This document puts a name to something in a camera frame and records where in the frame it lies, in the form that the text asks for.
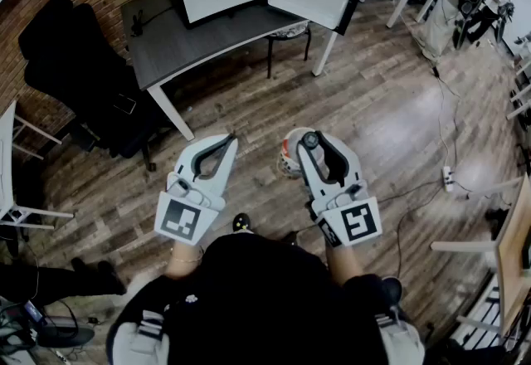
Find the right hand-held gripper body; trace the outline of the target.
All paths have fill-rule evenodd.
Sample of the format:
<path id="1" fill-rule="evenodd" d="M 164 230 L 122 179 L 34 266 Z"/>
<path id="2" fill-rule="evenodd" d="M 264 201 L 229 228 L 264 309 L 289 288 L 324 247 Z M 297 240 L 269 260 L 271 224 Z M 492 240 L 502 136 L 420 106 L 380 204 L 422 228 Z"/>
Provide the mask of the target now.
<path id="1" fill-rule="evenodd" d="M 353 246 L 382 234 L 378 201 L 364 180 L 309 203 L 314 223 L 331 247 Z"/>

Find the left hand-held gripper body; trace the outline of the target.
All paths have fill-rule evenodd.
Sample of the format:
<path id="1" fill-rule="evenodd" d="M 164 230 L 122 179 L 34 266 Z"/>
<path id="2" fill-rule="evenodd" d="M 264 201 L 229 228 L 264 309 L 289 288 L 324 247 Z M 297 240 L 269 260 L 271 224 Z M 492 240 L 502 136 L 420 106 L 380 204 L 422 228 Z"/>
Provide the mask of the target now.
<path id="1" fill-rule="evenodd" d="M 170 173 L 167 190 L 159 193 L 154 230 L 196 246 L 225 206 L 225 200 L 219 195 L 177 173 Z"/>

